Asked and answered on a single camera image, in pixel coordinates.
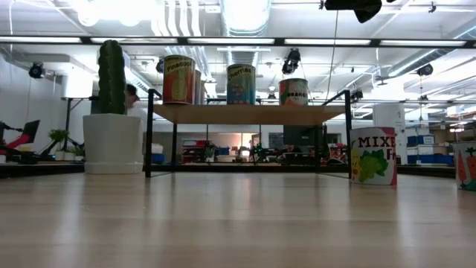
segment storage shelf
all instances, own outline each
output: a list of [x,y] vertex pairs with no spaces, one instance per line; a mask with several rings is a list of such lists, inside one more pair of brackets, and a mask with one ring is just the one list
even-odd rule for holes
[[154,105],[175,124],[276,124],[315,126],[345,112],[343,106]]

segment food can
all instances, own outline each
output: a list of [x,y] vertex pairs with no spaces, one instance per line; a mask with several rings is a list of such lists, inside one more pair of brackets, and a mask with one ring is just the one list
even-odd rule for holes
[[455,142],[452,146],[458,189],[476,191],[476,142]]
[[280,81],[280,105],[305,106],[308,104],[307,80],[290,78]]
[[233,64],[227,69],[227,104],[255,104],[256,69],[246,64]]
[[195,85],[193,86],[195,91],[195,100],[193,104],[202,105],[202,73],[199,70],[195,70]]
[[396,185],[396,145],[393,127],[350,130],[352,183]]
[[180,55],[164,59],[164,104],[193,104],[195,86],[195,61]]

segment artificial cactus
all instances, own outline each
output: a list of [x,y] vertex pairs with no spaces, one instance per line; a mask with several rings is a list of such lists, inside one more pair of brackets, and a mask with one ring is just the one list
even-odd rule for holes
[[122,48],[117,41],[104,42],[98,63],[101,113],[125,114],[126,75]]

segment ceiling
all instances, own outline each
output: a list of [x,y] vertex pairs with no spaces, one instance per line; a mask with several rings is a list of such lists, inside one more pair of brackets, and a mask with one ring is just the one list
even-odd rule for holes
[[[96,25],[86,27],[79,23],[77,11],[68,9],[74,1],[81,0],[16,0],[11,6],[14,34],[34,35],[93,35],[93,36],[154,36],[150,19],[154,16],[169,18],[169,4],[166,1],[165,14],[148,10],[146,4],[155,0],[135,0],[139,7],[144,7],[141,18],[145,18],[134,27],[127,27],[114,19],[101,19]],[[380,14],[369,22],[360,24],[352,11],[319,10],[319,1],[274,0],[271,1],[268,28],[265,36],[272,37],[329,37],[339,38],[394,38],[394,39],[451,39],[461,31],[464,25],[476,26],[476,3],[472,0],[438,0],[434,1],[437,9],[428,10],[431,1],[397,0],[393,4],[384,4]],[[0,34],[10,34],[9,5],[11,1],[0,1]],[[179,28],[179,1],[176,2],[176,27]],[[199,0],[199,27],[202,35],[221,36],[222,19],[218,0]],[[167,56],[165,47],[158,45],[131,46],[124,45],[124,51],[131,57],[132,69],[141,74],[152,85],[161,85],[162,76],[154,70],[159,57]],[[419,49],[413,48],[299,48],[301,67],[292,77],[303,77],[309,81],[309,90],[316,97],[329,96],[346,86],[362,89],[370,94],[376,83],[372,76],[364,74],[372,67],[393,66],[405,60]],[[96,56],[98,47],[94,45],[14,45],[14,50],[23,54],[67,54],[92,70],[97,70]],[[284,77],[280,73],[283,58],[288,48],[269,48],[269,52],[260,52],[257,65],[257,88],[268,92],[270,86],[277,86]],[[216,80],[216,92],[225,92],[227,61],[225,52],[217,47],[205,47],[205,55],[212,77]],[[419,77],[406,74],[386,83],[404,84],[409,96],[417,98],[420,91],[438,92],[448,85],[471,77],[468,70],[474,70],[476,61],[472,61],[473,51],[453,51],[432,62],[434,73],[424,77],[420,89]],[[457,98],[461,95],[476,93],[474,83],[456,84],[438,95],[445,98]]]

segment white planter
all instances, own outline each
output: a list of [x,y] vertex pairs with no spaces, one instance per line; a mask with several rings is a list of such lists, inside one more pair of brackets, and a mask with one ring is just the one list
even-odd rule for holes
[[75,155],[74,153],[68,153],[68,152],[66,152],[66,153],[65,153],[65,158],[64,158],[63,160],[65,160],[65,161],[74,161],[74,157],[75,157],[75,156],[76,156],[76,155]]
[[56,151],[54,153],[54,160],[56,161],[63,161],[65,160],[65,152],[63,151]]
[[102,114],[83,117],[85,172],[132,174],[142,172],[141,119]]

